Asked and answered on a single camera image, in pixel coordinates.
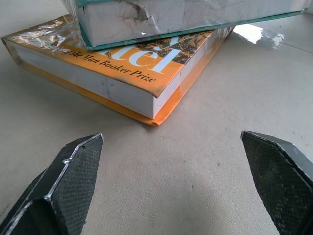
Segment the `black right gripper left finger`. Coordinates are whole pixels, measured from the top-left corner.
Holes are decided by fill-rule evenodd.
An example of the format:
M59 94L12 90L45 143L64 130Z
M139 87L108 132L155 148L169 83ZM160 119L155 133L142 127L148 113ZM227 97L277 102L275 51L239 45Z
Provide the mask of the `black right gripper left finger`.
M26 188L0 225L2 235L79 235L97 179L103 135L66 144Z

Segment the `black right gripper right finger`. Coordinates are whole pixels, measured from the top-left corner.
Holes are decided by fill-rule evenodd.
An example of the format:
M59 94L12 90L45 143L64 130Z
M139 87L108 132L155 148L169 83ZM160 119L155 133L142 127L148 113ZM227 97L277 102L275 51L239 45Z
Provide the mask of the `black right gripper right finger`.
M255 188L281 235L313 233L313 163L291 142L242 131Z

